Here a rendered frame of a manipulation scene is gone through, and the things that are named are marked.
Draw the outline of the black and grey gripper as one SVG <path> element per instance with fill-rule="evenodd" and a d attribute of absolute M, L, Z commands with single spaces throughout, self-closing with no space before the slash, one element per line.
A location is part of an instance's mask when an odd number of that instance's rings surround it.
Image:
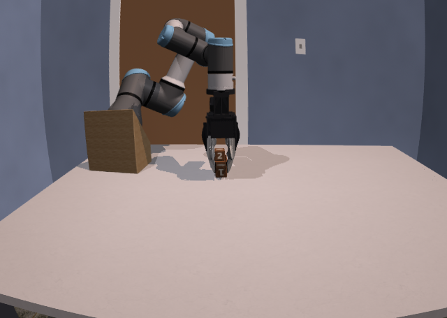
<path fill-rule="evenodd" d="M 213 93 L 214 92 L 214 93 Z M 209 159 L 210 166 L 215 173 L 216 162 L 214 161 L 215 152 L 214 146 L 217 144 L 217 138 L 225 138 L 226 145 L 228 147 L 226 162 L 227 173 L 229 173 L 236 153 L 236 147 L 240 139 L 240 131 L 238 129 L 237 116 L 235 112 L 229 111 L 229 95 L 235 94 L 235 89 L 225 89 L 225 91 L 217 91 L 216 89 L 206 89 L 206 94 L 214 95 L 215 98 L 215 113 L 208 112 L 208 130 L 207 122 L 203 122 L 202 139 L 206 149 L 207 157 Z M 220 96 L 220 97 L 216 97 Z M 227 96 L 227 97 L 223 97 Z M 221 97 L 222 97 L 222 113 L 221 113 Z M 225 115 L 228 114 L 229 115 Z M 234 115 L 234 116 L 231 116 Z M 210 117 L 211 123 L 210 123 Z M 214 139 L 214 143 L 213 143 Z M 231 159 L 232 151 L 232 159 Z"/>

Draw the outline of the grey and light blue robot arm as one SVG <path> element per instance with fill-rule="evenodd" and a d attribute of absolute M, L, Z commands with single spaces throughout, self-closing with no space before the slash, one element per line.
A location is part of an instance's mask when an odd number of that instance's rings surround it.
<path fill-rule="evenodd" d="M 184 81 L 194 62 L 207 67 L 208 89 L 233 89 L 231 38 L 215 38 L 206 28 L 188 20 L 173 18 L 164 24 L 157 43 L 177 53 L 167 75 L 157 83 L 150 80 L 145 70 L 131 69 L 125 74 L 117 98 L 108 110 L 133 109 L 141 126 L 141 106 L 162 115 L 176 116 L 186 100 Z"/>

